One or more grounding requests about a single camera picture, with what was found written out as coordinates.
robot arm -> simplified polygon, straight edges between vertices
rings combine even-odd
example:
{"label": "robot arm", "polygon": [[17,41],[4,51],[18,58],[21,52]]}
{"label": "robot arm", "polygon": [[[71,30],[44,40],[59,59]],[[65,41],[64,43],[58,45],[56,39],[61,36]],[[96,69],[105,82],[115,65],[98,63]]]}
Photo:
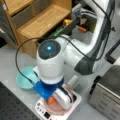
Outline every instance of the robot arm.
{"label": "robot arm", "polygon": [[[86,45],[79,40],[71,40],[69,36],[62,35],[55,40],[44,41],[37,51],[38,77],[41,84],[44,89],[48,91],[52,90],[56,98],[57,95],[59,98],[61,97],[62,101],[59,99],[57,99],[57,101],[63,105],[65,109],[69,109],[73,101],[68,91],[59,89],[64,81],[64,61],[80,74],[88,75],[93,73],[99,65],[99,61],[91,61],[84,55],[96,59],[101,54],[103,44],[106,43],[109,36],[108,29],[110,28],[108,28],[108,19],[105,14],[96,6],[93,0],[85,0],[85,2],[91,6],[97,14],[97,24],[91,43]],[[96,0],[96,2],[112,19],[115,1]]]}
{"label": "robot arm", "polygon": [[[85,0],[85,2],[93,8],[97,15],[96,28],[92,36],[92,40],[89,45],[84,44],[76,39],[70,39],[69,36],[64,36],[68,38],[82,53],[89,58],[98,58],[102,54],[103,45],[107,43],[109,37],[109,21],[101,9],[96,6],[92,0]],[[101,8],[107,13],[107,15],[112,19],[115,10],[114,0],[96,0],[96,3],[101,6]],[[99,66],[99,61],[94,61],[87,59],[85,56],[80,54],[68,41],[59,37],[56,39],[61,46],[66,47],[64,50],[65,63],[72,66],[78,73],[83,75],[92,74],[96,68]]]}

black cable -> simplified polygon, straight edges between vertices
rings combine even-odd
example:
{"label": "black cable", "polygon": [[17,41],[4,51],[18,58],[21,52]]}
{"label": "black cable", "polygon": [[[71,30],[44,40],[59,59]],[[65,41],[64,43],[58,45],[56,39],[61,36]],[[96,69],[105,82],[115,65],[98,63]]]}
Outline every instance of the black cable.
{"label": "black cable", "polygon": [[[107,31],[107,32],[110,33],[110,31],[111,31],[111,21],[110,21],[109,16],[107,15],[107,13],[106,13],[94,0],[92,0],[92,1],[96,4],[96,6],[97,6],[97,7],[105,14],[105,16],[107,17],[108,22],[109,22],[109,25],[110,25],[110,29],[108,29],[109,31]],[[102,56],[103,56],[103,54],[104,54],[104,51],[105,51],[105,48],[106,48],[106,45],[107,45],[107,42],[108,42],[108,39],[107,39],[106,42],[105,42],[105,45],[104,45],[104,47],[103,47],[103,51],[102,51],[100,57],[99,57],[99,58],[93,58],[93,57],[89,57],[89,56],[85,55],[82,51],[80,51],[68,38],[66,38],[66,37],[64,37],[64,36],[60,36],[60,37],[66,39],[79,53],[81,53],[83,56],[85,56],[87,59],[89,59],[89,60],[91,60],[91,61],[98,61],[98,60],[100,60],[100,59],[102,58]]]}
{"label": "black cable", "polygon": [[108,16],[108,14],[100,7],[100,5],[98,5],[96,2],[95,2],[95,0],[92,0],[95,4],[96,4],[96,6],[105,14],[105,16],[107,17],[107,20],[108,20],[108,22],[109,22],[109,26],[110,26],[110,31],[111,31],[111,20],[110,20],[110,17]]}
{"label": "black cable", "polygon": [[29,41],[32,41],[33,39],[46,40],[46,38],[36,37],[36,38],[28,39],[28,40],[26,40],[25,42],[23,42],[23,43],[18,47],[18,49],[17,49],[17,51],[16,51],[15,64],[16,64],[16,67],[17,67],[18,72],[19,72],[23,77],[25,77],[26,79],[28,79],[28,81],[29,81],[32,85],[35,85],[35,83],[33,82],[33,80],[31,80],[30,78],[26,77],[26,76],[20,71],[19,66],[18,66],[18,62],[17,62],[17,55],[18,55],[18,52],[19,52],[20,48],[21,48],[25,43],[27,43],[27,42],[29,42]]}

wooden cabinet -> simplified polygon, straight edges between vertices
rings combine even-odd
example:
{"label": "wooden cabinet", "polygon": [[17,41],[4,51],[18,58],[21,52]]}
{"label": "wooden cabinet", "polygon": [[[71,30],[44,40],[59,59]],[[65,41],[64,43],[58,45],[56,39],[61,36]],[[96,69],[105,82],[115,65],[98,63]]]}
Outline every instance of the wooden cabinet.
{"label": "wooden cabinet", "polygon": [[[14,47],[30,38],[43,37],[68,17],[71,0],[1,0],[16,42]],[[37,40],[25,44],[21,51],[36,56]]]}

blue object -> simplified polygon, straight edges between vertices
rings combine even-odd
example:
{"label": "blue object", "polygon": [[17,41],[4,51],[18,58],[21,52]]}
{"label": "blue object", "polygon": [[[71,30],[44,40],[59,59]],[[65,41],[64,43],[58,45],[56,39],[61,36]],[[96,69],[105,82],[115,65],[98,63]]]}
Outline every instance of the blue object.
{"label": "blue object", "polygon": [[51,49],[52,49],[52,47],[51,47],[51,46],[48,46],[48,47],[47,47],[47,50],[51,50]]}
{"label": "blue object", "polygon": [[[30,78],[31,80],[33,80],[33,82],[37,83],[38,82],[38,78],[35,75],[34,71],[33,71],[33,66],[30,67],[26,67],[24,69],[21,70],[21,72],[28,78]],[[25,77],[23,77],[20,73],[18,73],[17,77],[16,77],[16,82],[17,85],[20,88],[26,89],[26,90],[30,90],[33,89],[33,85],[28,81],[28,79],[26,79]]]}
{"label": "blue object", "polygon": [[38,81],[33,89],[45,100],[49,99],[53,92],[56,90],[56,88],[60,87],[63,85],[64,79],[60,81],[57,84],[54,85],[48,85],[43,83],[42,81]]}

drawer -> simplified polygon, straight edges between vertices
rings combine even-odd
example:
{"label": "drawer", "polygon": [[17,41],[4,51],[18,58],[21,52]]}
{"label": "drawer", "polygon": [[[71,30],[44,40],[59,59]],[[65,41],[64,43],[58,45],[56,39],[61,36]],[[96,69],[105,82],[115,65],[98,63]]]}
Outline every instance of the drawer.
{"label": "drawer", "polygon": [[19,28],[21,25],[29,21],[33,17],[33,12],[31,6],[27,6],[14,16],[12,16],[12,22],[15,28]]}
{"label": "drawer", "polygon": [[33,3],[36,14],[40,13],[44,8],[51,4],[51,0],[35,0]]}

